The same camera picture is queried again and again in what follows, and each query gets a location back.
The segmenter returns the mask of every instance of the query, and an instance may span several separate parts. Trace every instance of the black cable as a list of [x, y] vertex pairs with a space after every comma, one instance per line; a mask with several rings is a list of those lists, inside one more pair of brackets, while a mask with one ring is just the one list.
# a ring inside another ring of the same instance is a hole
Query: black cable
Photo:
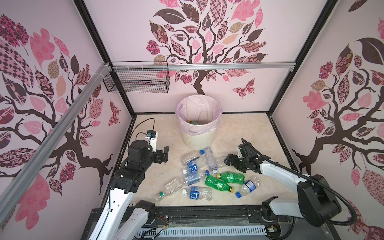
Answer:
[[[250, 143], [248, 143], [246, 140], [242, 139], [242, 141], [244, 141], [245, 143], [247, 143], [247, 144], [250, 145]], [[329, 220], [328, 222], [329, 222], [330, 224], [339, 225], [339, 226], [349, 226], [349, 225], [352, 225], [352, 224], [356, 223], [356, 221], [357, 221], [357, 214], [356, 214], [356, 211], [353, 209], [352, 205], [347, 201], [347, 199], [345, 199], [342, 195], [340, 195], [339, 193], [337, 193], [337, 192], [336, 192], [335, 190], [333, 190], [332, 188], [328, 187], [327, 185], [322, 184], [321, 182], [319, 182], [319, 181], [317, 181], [317, 180], [315, 180], [315, 179], [312, 179], [312, 178], [310, 178], [310, 177], [307, 177], [307, 176], [303, 175], [302, 173], [297, 172], [297, 171], [295, 171], [295, 170], [292, 170], [292, 169], [290, 169], [290, 168], [288, 168], [288, 167], [285, 167], [285, 166], [283, 166], [283, 165], [281, 165], [281, 164], [278, 164], [277, 162], [273, 162], [272, 160], [270, 160], [270, 159], [264, 157], [264, 155], [262, 155], [259, 151], [257, 151], [256, 148], [254, 148], [254, 147], [252, 147], [252, 148], [255, 150], [255, 152], [256, 152], [257, 154], [260, 155], [260, 157], [262, 157], [262, 158], [263, 158], [264, 160], [266, 160], [267, 162], [269, 162], [269, 163], [271, 163], [271, 164], [273, 164], [273, 165], [275, 165], [275, 166], [278, 166], [278, 167], [280, 167], [280, 168], [282, 168], [282, 169], [284, 169], [284, 170], [287, 170], [288, 172], [291, 172], [291, 173], [293, 173], [293, 174], [295, 174], [295, 175], [297, 175], [297, 176], [299, 176], [299, 177], [302, 177], [302, 178], [304, 178], [304, 179], [306, 179], [306, 180], [312, 182], [312, 183], [315, 184], [315, 185], [318, 185], [318, 186], [320, 186], [320, 187], [326, 189], [327, 191], [329, 191], [330, 193], [332, 193], [333, 195], [335, 195], [338, 199], [340, 199], [340, 200], [347, 206], [348, 210], [351, 212], [351, 219], [349, 219], [348, 221], [344, 221], [344, 222], [339, 222], [339, 221], [332, 221], [332, 220]]]

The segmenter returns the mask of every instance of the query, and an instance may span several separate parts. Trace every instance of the black wire basket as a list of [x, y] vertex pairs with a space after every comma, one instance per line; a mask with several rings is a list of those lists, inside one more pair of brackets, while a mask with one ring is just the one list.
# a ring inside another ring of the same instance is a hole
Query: black wire basket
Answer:
[[126, 61], [113, 63], [152, 62], [153, 65], [127, 65], [113, 68], [104, 78], [109, 93], [168, 93], [169, 70], [166, 61]]

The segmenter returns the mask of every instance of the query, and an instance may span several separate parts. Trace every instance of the trash can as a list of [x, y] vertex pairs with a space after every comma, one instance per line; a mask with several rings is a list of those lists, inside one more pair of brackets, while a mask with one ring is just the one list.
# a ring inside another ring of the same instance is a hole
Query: trash can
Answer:
[[192, 150], [211, 146], [222, 114], [220, 103], [212, 97], [199, 94], [181, 100], [176, 106], [176, 117], [185, 145]]

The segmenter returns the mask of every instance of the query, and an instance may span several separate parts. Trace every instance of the tree mural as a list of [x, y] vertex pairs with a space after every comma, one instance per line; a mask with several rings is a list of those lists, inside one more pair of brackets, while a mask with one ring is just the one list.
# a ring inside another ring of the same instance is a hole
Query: tree mural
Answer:
[[[260, 0], [229, 0], [233, 2], [232, 7], [237, 5], [232, 14], [228, 14], [227, 0], [210, 0], [209, 5], [208, 0], [160, 2], [170, 8], [156, 12], [150, 21], [156, 41], [149, 40], [146, 49], [156, 55], [155, 64], [162, 64], [160, 61], [171, 64], [260, 62], [267, 55], [255, 53], [266, 45], [266, 42], [256, 42], [263, 31], [257, 29], [263, 20], [262, 9], [260, 7], [256, 14], [254, 11], [260, 5]], [[159, 17], [168, 24], [155, 23]], [[175, 77], [175, 82], [193, 83], [198, 94], [204, 94], [204, 79], [216, 81], [219, 75], [229, 81], [230, 77], [237, 78], [247, 73], [246, 69], [227, 70], [225, 73], [217, 70], [169, 72], [170, 77]], [[251, 80], [245, 88], [234, 88], [233, 91], [244, 97], [247, 93], [253, 93], [253, 83]]]
[[[307, 156], [294, 149], [293, 152], [301, 160], [300, 170], [305, 168], [311, 174], [311, 164], [317, 160], [319, 152], [325, 145], [335, 145], [332, 154], [339, 154], [340, 164], [349, 159], [353, 163], [353, 183], [358, 185], [360, 172], [364, 172], [364, 186], [384, 205], [384, 177], [366, 167], [369, 164], [384, 170], [384, 119], [380, 118], [381, 109], [384, 109], [384, 74], [363, 68], [364, 60], [379, 66], [384, 64], [384, 44], [376, 38], [357, 41], [362, 44], [363, 58], [354, 54], [348, 44], [335, 65], [327, 62], [320, 67], [321, 79], [311, 85], [314, 91], [303, 97], [307, 107], [314, 110], [308, 116], [317, 133], [314, 146]], [[364, 147], [373, 142], [382, 145]], [[361, 154], [364, 167], [357, 165], [357, 153]]]

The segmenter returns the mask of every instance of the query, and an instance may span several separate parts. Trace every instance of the marble floor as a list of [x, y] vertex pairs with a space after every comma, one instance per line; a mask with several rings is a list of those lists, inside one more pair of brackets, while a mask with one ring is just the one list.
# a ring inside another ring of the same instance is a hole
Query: marble floor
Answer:
[[[153, 163], [145, 173], [145, 179], [139, 186], [132, 203], [135, 205], [141, 199], [155, 202], [154, 195], [163, 190], [165, 184], [175, 177], [182, 177], [181, 169], [185, 166], [181, 163], [181, 156], [191, 150], [185, 146], [179, 127], [177, 125], [176, 116], [174, 114], [156, 114], [156, 115], [138, 115], [135, 126], [145, 119], [155, 119], [155, 130], [159, 133], [157, 139], [157, 149], [169, 145], [169, 158], [167, 163]], [[148, 120], [141, 124], [135, 132], [132, 133], [131, 142], [135, 140], [138, 132], [147, 132], [152, 129], [153, 121]], [[289, 167], [289, 163], [281, 148], [281, 145], [273, 131], [271, 123], [264, 113], [251, 114], [223, 114], [221, 126], [216, 132], [216, 137], [211, 145], [211, 149], [215, 157], [226, 156], [229, 153], [237, 154], [236, 147], [241, 144], [241, 138], [259, 150], [261, 153], [271, 157], [282, 165]], [[137, 139], [145, 139], [144, 134], [139, 134]], [[220, 172], [239, 172], [232, 166], [221, 167]], [[220, 192], [212, 189], [212, 200], [191, 200], [187, 196], [182, 195], [181, 190], [175, 194], [165, 197], [158, 206], [188, 206], [188, 205], [245, 205], [245, 204], [261, 204], [264, 200], [279, 196], [284, 198], [297, 197], [288, 187], [279, 183], [273, 178], [247, 171], [245, 179], [249, 176], [256, 175], [260, 179], [260, 187], [247, 196], [238, 199], [234, 193]], [[204, 182], [194, 184], [198, 187], [207, 187]], [[230, 184], [237, 192], [240, 185]]]

